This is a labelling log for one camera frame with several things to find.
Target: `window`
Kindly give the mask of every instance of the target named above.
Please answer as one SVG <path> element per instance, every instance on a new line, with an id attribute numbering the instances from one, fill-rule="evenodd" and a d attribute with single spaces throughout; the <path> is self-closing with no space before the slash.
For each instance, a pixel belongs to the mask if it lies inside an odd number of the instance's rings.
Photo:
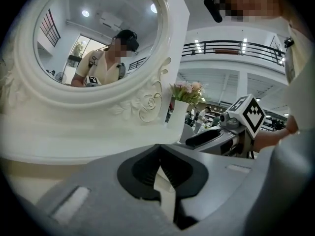
<path id="1" fill-rule="evenodd" d="M 105 48 L 106 45 L 99 43 L 93 39 L 79 36 L 78 40 L 76 41 L 69 57 L 67 63 L 64 68 L 64 74 L 66 75 L 65 84 L 71 84 L 72 78 L 75 74 L 75 71 L 86 54 L 90 51 L 96 51 L 99 49 Z"/>

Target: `gray plastic surface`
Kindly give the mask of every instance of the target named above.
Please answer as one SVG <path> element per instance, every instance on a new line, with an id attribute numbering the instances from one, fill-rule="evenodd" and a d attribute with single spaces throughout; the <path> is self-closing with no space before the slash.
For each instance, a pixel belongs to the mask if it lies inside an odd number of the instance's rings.
<path id="1" fill-rule="evenodd" d="M 176 144 L 176 145 L 182 148 L 190 149 L 195 152 L 200 151 L 200 152 L 214 154 L 214 155 L 222 155 L 221 146 L 227 143 L 228 141 L 232 140 L 233 138 L 236 138 L 236 136 L 244 132 L 246 128 L 244 126 L 241 126 L 233 130 L 227 130 L 221 127 L 216 128 L 216 129 L 220 131 L 220 135 L 218 137 L 215 137 L 212 140 L 207 141 L 206 143 L 200 146 L 190 147 L 190 146 L 187 146 L 186 144 Z"/>
<path id="2" fill-rule="evenodd" d="M 131 197 L 117 181 L 116 172 L 121 162 L 148 147 L 89 163 L 81 172 L 75 173 L 44 195 L 38 207 L 49 214 L 53 206 L 56 207 L 60 202 L 64 195 L 60 194 L 64 193 L 64 190 L 81 185 L 92 190 L 91 196 L 67 227 L 81 236 L 260 235 L 286 211 L 313 176 L 314 137 L 314 130 L 287 137 L 274 151 L 273 147 L 263 149 L 257 160 L 197 153 L 172 146 L 206 165 L 210 169 L 209 183 L 213 184 L 213 189 L 217 189 L 212 190 L 212 184 L 207 184 L 195 198 L 183 201 L 186 211 L 200 218 L 204 217 L 202 221 L 184 231 L 180 231 L 166 218 L 158 202 Z M 228 187 L 233 179 L 223 167 L 229 163 L 245 165 L 246 160 L 253 163 L 251 171 L 245 177 L 240 177 L 243 179 L 242 183 Z M 228 191 L 228 195 L 218 197 Z M 219 205 L 208 205 L 211 202 L 218 202 Z"/>

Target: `white ceiling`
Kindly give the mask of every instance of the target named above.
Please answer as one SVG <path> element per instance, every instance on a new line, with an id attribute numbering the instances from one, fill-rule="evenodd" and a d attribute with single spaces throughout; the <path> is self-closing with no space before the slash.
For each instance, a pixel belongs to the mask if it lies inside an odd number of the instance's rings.
<path id="1" fill-rule="evenodd" d="M 157 15 L 150 6 L 151 0 L 69 0 L 69 20 L 113 37 L 118 31 L 102 25 L 99 19 L 104 11 L 109 12 L 123 21 L 121 28 L 130 29 L 137 33 L 141 44 L 149 34 L 155 34 L 158 29 Z M 90 13 L 83 17 L 82 10 Z"/>
<path id="2" fill-rule="evenodd" d="M 177 81 L 199 81 L 203 85 L 204 98 L 210 103 L 234 103 L 238 85 L 238 72 L 222 69 L 183 69 Z M 282 103 L 285 85 L 262 76 L 248 74 L 248 94 L 261 98 L 260 105 L 279 114 L 288 112 Z"/>
<path id="3" fill-rule="evenodd" d="M 190 12 L 188 30 L 212 27 L 212 26 L 245 26 L 262 30 L 268 30 L 279 35 L 288 35 L 287 22 L 282 18 L 273 20 L 259 20 L 250 22 L 234 22 L 231 18 L 224 17 L 221 23 L 216 23 L 211 14 L 203 4 L 202 0 L 184 0 Z"/>

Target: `railing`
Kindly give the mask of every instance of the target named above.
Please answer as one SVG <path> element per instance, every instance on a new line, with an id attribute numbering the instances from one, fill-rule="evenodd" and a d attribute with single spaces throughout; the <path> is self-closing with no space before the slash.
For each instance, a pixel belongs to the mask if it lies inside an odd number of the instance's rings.
<path id="1" fill-rule="evenodd" d="M 56 28 L 56 25 L 55 25 L 55 22 L 54 22 L 54 19 L 50 10 L 48 10 L 48 13 L 45 14 L 44 19 L 41 22 L 40 28 L 45 34 L 45 36 L 48 38 L 50 43 L 55 47 L 58 40 L 60 39 L 60 35 Z"/>
<path id="2" fill-rule="evenodd" d="M 260 44 L 234 41 L 234 40 L 212 40 L 185 44 L 182 57 L 198 54 L 230 54 L 250 56 L 264 59 L 278 65 L 284 66 L 285 53 L 281 50 Z"/>
<path id="3" fill-rule="evenodd" d="M 139 60 L 135 61 L 134 63 L 131 63 L 131 64 L 129 65 L 128 71 L 137 69 L 139 66 L 142 65 L 142 63 L 144 62 L 144 60 L 145 60 L 146 58 L 147 58 L 147 57 L 144 57 L 144 58 L 142 58 L 142 59 L 139 59 Z"/>

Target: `white column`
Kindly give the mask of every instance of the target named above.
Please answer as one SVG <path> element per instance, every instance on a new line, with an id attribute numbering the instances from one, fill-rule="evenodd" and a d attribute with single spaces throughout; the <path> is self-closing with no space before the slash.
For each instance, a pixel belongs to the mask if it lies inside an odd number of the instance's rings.
<path id="1" fill-rule="evenodd" d="M 247 72 L 239 71 L 236 100 L 247 94 L 247 86 L 248 86 Z"/>
<path id="2" fill-rule="evenodd" d="M 183 45 L 187 33 L 187 26 L 189 20 L 189 10 L 184 0 L 168 0 L 170 8 L 170 20 L 172 26 L 171 46 L 168 56 L 172 61 L 167 66 L 168 73 L 162 75 L 162 108 L 159 113 L 160 121 L 164 123 L 168 106 L 171 101 L 171 92 L 169 85 L 175 83 L 177 73 L 182 58 Z"/>

